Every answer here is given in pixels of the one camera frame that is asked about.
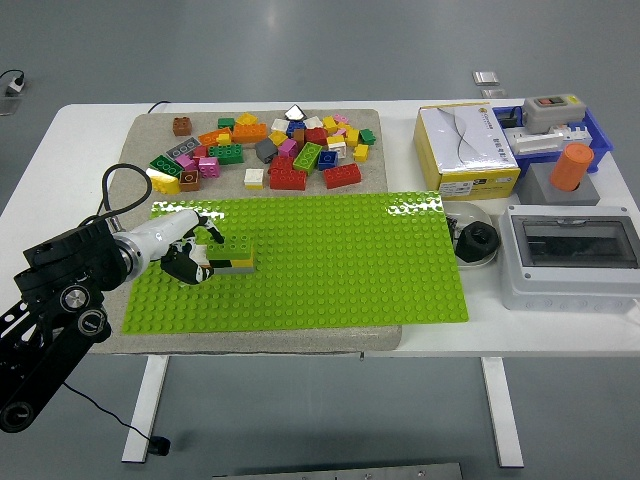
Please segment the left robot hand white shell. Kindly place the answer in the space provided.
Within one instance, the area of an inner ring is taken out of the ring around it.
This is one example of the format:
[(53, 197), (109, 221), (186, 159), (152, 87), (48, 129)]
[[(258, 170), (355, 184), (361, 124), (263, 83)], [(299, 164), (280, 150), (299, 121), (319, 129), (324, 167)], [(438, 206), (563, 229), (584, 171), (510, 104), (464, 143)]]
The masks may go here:
[(213, 268), (202, 267), (190, 257), (195, 248), (194, 229), (198, 226), (204, 227), (216, 243), (224, 243), (214, 222), (192, 209), (149, 220), (122, 234), (121, 240), (127, 237), (132, 250), (128, 279), (139, 277), (152, 261), (159, 260), (165, 273), (184, 283), (196, 285), (207, 280), (213, 274)]

